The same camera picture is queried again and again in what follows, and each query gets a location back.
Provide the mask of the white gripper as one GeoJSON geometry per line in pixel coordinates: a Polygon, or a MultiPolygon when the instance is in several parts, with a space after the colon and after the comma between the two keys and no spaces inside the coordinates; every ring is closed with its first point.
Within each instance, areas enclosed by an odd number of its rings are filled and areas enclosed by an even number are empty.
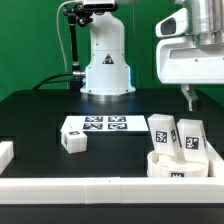
{"type": "Polygon", "coordinates": [[[157,76],[182,84],[191,112],[200,100],[190,84],[224,83],[224,7],[183,7],[155,28],[157,76]]]}

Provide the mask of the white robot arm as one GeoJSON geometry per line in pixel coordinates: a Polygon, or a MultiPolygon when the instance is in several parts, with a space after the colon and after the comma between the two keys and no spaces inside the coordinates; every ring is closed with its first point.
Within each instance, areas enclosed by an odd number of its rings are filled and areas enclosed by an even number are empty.
{"type": "MultiPolygon", "coordinates": [[[[115,100],[135,91],[125,62],[124,26],[112,16],[121,0],[83,0],[92,23],[91,61],[81,91],[115,100]]],[[[191,111],[198,97],[194,84],[224,84],[224,0],[172,0],[181,9],[156,25],[159,80],[179,84],[191,111]]]]}

